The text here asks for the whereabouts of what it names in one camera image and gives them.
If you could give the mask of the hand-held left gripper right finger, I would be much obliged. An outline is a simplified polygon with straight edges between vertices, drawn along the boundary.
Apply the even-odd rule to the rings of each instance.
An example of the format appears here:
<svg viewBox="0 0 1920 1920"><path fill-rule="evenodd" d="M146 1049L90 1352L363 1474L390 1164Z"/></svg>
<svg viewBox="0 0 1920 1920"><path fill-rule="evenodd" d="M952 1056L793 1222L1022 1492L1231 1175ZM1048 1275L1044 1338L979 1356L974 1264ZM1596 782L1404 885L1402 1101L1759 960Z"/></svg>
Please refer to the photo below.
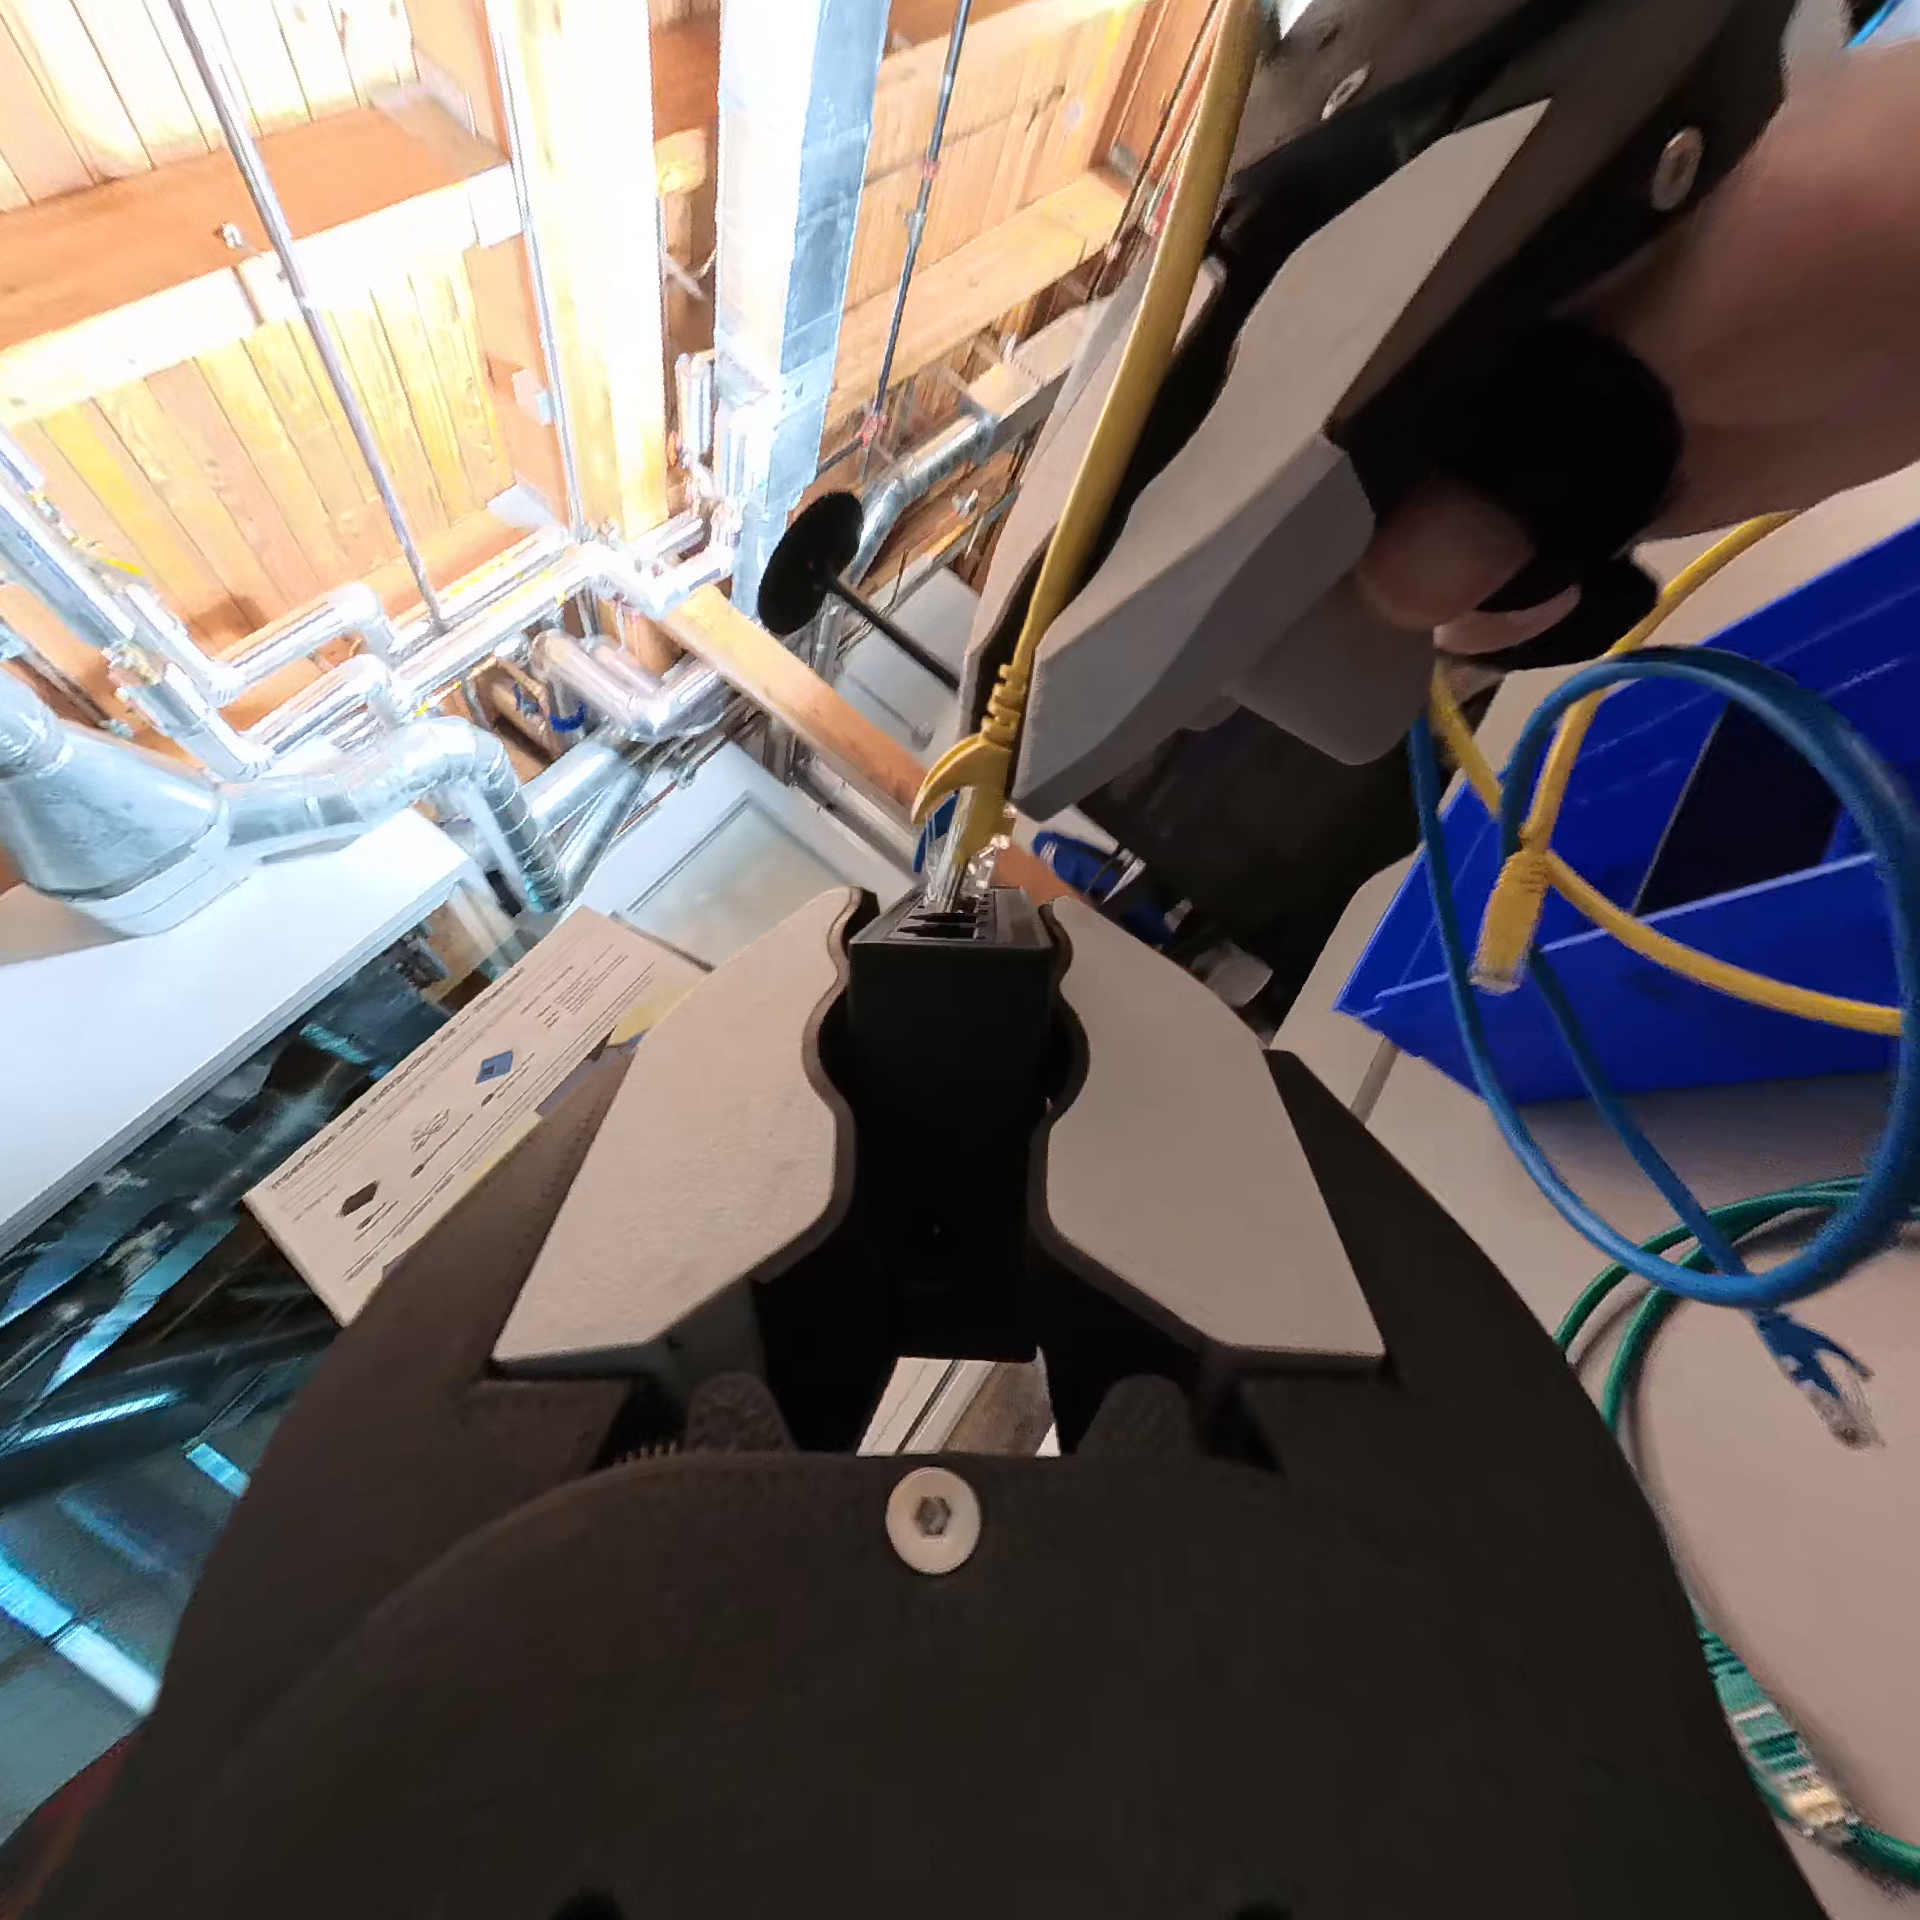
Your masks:
<svg viewBox="0 0 1920 1920"><path fill-rule="evenodd" d="M1120 1380L1158 1376L1202 1431L1250 1380L1366 1380L1386 1346L1274 1077L1211 991L1061 901L1068 1079L1034 1146L1039 1349L1075 1450Z"/></svg>

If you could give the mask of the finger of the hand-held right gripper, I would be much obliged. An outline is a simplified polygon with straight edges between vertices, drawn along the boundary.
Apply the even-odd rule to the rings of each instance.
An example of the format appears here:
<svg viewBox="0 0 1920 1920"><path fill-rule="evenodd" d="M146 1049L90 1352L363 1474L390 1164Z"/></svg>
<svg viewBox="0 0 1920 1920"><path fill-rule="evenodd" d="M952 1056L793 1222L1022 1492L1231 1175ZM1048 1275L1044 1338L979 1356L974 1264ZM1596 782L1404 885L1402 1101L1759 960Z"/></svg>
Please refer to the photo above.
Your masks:
<svg viewBox="0 0 1920 1920"><path fill-rule="evenodd" d="M1348 580L1377 516L1331 416L1545 115L1443 136L1271 279L1211 408L1039 644L1012 777L1024 813L1079 805L1222 704L1341 764L1404 739L1431 646Z"/></svg>
<svg viewBox="0 0 1920 1920"><path fill-rule="evenodd" d="M1079 312L1081 338L1039 422L971 618L964 694L974 719L1024 633L1143 291L1146 269L1136 269L1116 294ZM1030 665L1027 737L1165 737L1202 707L1202 690L1175 694L1172 685L1184 674L1175 657L1202 620L1206 591L1193 580L1250 497L1238 440L1231 426L1204 419L1131 501L1111 501L1116 542L1086 565Z"/></svg>

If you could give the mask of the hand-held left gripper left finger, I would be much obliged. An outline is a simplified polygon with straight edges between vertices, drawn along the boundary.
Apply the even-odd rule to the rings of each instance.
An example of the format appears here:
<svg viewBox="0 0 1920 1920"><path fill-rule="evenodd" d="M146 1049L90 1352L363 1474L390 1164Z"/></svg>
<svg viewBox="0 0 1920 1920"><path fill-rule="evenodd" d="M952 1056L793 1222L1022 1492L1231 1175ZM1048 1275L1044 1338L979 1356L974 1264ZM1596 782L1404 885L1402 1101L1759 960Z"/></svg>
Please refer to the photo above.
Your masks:
<svg viewBox="0 0 1920 1920"><path fill-rule="evenodd" d="M826 888L708 972L635 1045L492 1346L521 1384L639 1384L684 1417L751 1376L806 1450L854 1450L882 1396L862 1280L823 1252L855 1149L823 1030L877 912Z"/></svg>

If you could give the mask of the black network switch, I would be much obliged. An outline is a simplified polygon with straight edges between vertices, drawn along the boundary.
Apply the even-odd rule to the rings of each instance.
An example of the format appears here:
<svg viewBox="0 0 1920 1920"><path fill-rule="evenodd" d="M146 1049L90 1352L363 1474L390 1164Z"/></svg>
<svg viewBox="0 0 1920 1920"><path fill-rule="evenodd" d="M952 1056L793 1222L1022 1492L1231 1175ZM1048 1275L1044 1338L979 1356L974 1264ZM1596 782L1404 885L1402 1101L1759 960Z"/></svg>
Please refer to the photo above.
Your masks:
<svg viewBox="0 0 1920 1920"><path fill-rule="evenodd" d="M854 1118L854 1211L897 1355L1027 1363L1027 1172L1044 1120L1057 953L991 886L900 901L847 947L834 1072Z"/></svg>

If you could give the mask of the blue plastic bin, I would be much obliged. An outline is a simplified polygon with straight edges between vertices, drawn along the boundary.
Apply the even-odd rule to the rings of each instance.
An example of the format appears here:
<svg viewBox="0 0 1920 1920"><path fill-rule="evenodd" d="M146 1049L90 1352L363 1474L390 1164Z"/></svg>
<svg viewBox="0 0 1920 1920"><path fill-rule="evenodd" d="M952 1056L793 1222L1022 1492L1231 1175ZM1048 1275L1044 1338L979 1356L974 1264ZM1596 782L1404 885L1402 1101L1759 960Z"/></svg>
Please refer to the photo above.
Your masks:
<svg viewBox="0 0 1920 1920"><path fill-rule="evenodd" d="M1714 636L1820 698L1918 796L1918 531L1908 526ZM1551 845L1667 938L1767 979L1901 1000L1868 845L1802 757L1745 709L1650 681L1605 694ZM1894 1045L1790 1018L1628 953L1565 901L1540 945L1618 1093L1889 1069Z"/></svg>

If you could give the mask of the person's right hand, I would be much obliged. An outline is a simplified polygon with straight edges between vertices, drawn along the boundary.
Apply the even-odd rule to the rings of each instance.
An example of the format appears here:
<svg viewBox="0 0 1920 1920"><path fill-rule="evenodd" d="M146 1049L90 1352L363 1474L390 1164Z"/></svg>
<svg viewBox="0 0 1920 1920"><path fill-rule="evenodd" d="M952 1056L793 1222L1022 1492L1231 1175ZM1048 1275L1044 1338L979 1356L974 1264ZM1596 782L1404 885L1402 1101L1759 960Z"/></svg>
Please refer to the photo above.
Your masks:
<svg viewBox="0 0 1920 1920"><path fill-rule="evenodd" d="M1571 305L1659 381L1674 480L1628 541L1793 514L1918 457L1918 45L1788 84L1739 167Z"/></svg>

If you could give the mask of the black floor lamp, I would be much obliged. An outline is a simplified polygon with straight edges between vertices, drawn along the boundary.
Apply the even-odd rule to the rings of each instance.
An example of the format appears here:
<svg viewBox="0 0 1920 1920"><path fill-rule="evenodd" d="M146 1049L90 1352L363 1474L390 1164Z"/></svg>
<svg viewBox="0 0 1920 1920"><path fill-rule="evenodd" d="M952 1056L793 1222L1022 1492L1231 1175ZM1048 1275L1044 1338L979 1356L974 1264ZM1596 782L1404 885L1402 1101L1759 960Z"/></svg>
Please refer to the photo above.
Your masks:
<svg viewBox="0 0 1920 1920"><path fill-rule="evenodd" d="M885 636L948 693L957 693L957 674L897 623L852 589L849 568L862 538L862 503L855 493L834 491L814 499L779 537L757 587L755 618L775 639L801 633L827 600L852 610Z"/></svg>

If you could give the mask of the instruction poster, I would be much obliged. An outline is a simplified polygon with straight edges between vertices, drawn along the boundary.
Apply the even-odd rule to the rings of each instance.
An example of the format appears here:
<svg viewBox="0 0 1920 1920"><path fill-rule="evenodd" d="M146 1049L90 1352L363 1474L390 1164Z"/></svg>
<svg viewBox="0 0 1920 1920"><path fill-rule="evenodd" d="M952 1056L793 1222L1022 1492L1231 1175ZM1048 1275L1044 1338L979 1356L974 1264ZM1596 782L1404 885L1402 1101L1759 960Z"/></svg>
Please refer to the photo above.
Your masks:
<svg viewBox="0 0 1920 1920"><path fill-rule="evenodd" d="M331 1322L540 1124L605 1045L648 1033L708 964L579 908L245 1195Z"/></svg>

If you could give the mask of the wooden pillar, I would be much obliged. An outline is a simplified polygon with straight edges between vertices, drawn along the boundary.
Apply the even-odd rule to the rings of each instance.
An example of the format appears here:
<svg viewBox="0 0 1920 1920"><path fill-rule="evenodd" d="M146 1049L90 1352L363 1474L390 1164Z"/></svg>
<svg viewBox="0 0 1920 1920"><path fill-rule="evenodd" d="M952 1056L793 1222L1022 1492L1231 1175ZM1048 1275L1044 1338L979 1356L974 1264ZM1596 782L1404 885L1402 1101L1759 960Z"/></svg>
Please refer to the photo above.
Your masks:
<svg viewBox="0 0 1920 1920"><path fill-rule="evenodd" d="M912 825L909 813L923 782L923 764L777 636L738 613L719 589L693 591L665 613L664 629L684 653L697 657L779 722L852 790L900 826Z"/></svg>

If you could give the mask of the blue jacket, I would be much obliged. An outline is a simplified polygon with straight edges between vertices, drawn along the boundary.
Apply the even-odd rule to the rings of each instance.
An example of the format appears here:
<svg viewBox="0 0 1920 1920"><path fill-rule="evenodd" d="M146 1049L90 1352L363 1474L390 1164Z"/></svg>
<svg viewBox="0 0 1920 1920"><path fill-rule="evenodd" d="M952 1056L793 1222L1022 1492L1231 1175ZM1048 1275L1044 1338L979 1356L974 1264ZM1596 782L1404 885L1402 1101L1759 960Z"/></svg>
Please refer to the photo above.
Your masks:
<svg viewBox="0 0 1920 1920"><path fill-rule="evenodd" d="M1172 938L1167 906L1138 856L1057 829L1037 831L1031 853L1061 885L1143 947L1163 949Z"/></svg>

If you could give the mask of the white door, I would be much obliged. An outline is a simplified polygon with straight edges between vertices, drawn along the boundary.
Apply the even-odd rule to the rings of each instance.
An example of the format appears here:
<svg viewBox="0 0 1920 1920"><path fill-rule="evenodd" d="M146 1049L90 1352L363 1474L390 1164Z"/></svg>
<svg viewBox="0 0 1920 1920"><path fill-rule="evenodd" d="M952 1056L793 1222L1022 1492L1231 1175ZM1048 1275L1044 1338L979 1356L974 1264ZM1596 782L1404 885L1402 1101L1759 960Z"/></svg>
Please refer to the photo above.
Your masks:
<svg viewBox="0 0 1920 1920"><path fill-rule="evenodd" d="M839 816L725 744L611 842L576 905L715 968L830 890L891 906L906 882Z"/></svg>

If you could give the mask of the insulated silver pipes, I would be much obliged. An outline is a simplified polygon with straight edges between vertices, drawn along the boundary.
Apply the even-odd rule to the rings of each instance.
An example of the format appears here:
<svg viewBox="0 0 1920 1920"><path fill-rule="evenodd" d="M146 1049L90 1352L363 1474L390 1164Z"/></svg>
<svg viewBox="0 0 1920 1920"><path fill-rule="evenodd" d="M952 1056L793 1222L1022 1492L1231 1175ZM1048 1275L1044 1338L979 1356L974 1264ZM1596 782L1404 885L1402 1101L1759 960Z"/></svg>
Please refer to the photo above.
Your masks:
<svg viewBox="0 0 1920 1920"><path fill-rule="evenodd" d="M456 591L439 636L393 623L370 585L351 585L215 659L147 589L75 541L4 436L4 572L108 662L122 700L196 769L160 758L221 790L247 871L343 850L402 813L452 800L521 908L562 911L592 847L587 829L556 842L571 796L596 800L631 777L628 750L703 730L721 681L696 662L659 678L616 665L607 646L574 641L550 618L579 594L661 618L721 582L732 561L732 545L696 512L630 547L543 529ZM609 732L571 758L570 780L538 790L517 780L495 734L438 712L468 674L521 657Z"/></svg>

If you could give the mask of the narrow spiral ceiling duct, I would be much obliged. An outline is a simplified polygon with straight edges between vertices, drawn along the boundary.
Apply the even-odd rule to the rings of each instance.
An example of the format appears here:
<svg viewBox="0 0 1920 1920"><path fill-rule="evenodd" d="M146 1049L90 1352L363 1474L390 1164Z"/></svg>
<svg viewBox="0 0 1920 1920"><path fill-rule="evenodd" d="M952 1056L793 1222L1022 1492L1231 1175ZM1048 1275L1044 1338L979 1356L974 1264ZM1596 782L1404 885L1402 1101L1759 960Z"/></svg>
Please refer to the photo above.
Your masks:
<svg viewBox="0 0 1920 1920"><path fill-rule="evenodd" d="M921 442L900 452L855 491L858 542L849 562L841 565L841 578L847 585L859 582L907 511L965 468L984 466L1025 439L1042 420L1044 415L1034 402L1000 412L965 406Z"/></svg>

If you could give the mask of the large silver ceiling duct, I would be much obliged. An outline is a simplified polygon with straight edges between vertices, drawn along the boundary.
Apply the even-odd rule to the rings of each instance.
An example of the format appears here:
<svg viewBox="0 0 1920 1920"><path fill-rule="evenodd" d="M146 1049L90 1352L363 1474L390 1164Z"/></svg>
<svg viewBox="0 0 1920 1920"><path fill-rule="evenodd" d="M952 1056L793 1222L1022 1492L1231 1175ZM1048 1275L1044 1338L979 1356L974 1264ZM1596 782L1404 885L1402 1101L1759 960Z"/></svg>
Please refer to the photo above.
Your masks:
<svg viewBox="0 0 1920 1920"><path fill-rule="evenodd" d="M888 2L725 2L718 61L718 473L732 607L820 466L873 127Z"/></svg>

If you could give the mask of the rectangular metal air duct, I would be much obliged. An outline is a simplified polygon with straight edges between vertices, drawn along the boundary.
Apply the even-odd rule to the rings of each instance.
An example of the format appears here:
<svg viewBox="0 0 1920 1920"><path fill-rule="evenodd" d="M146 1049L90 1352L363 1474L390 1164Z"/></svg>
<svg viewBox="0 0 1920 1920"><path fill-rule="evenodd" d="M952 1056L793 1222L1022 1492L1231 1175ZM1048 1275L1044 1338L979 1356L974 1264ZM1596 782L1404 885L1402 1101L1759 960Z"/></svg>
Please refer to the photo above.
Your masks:
<svg viewBox="0 0 1920 1920"><path fill-rule="evenodd" d="M122 938L149 938L247 877L223 792L152 752L62 722L1 676L1 845L18 877Z"/></svg>

